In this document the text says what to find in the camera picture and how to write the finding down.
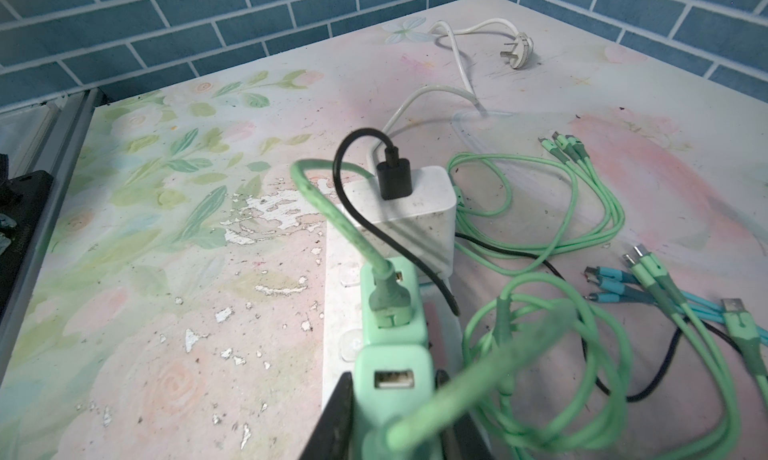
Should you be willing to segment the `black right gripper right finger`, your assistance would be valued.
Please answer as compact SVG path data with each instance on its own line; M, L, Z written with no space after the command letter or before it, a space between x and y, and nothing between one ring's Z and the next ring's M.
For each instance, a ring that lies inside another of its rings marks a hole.
M492 460L490 443L469 413L440 433L445 460Z

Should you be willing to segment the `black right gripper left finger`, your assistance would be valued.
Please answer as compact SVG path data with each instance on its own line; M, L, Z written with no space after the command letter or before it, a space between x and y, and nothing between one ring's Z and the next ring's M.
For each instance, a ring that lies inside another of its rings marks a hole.
M338 379L299 459L348 459L354 425L353 418L353 376L351 372L344 372Z

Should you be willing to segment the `light green charger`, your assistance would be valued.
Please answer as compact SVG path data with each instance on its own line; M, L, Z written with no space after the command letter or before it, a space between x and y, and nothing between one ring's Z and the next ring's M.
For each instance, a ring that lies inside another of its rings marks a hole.
M377 273L360 273L363 346L428 346L428 328L415 266L404 257L388 260Z
M357 356L353 372L352 459L441 459L437 436L399 454L381 445L379 430L425 404L434 394L432 357L422 345L370 345Z

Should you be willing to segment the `white multicolour power strip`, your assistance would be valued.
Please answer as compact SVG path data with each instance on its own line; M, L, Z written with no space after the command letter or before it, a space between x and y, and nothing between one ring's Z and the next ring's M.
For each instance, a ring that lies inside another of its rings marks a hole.
M437 287L421 281L404 258L391 261L411 297L412 316L400 327L381 327L370 307L372 269L334 227L327 231L322 407L341 424L334 458L368 459L364 441L393 419L413 412L434 394L436 376L463 366L458 319Z

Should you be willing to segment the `white cube charger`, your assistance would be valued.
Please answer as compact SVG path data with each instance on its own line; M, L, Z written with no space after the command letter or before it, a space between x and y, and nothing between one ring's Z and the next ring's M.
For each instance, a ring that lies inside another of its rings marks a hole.
M396 200L381 198L375 178L349 182L344 192L366 220L445 280L454 270L457 196L440 166L415 169L411 176L413 193Z

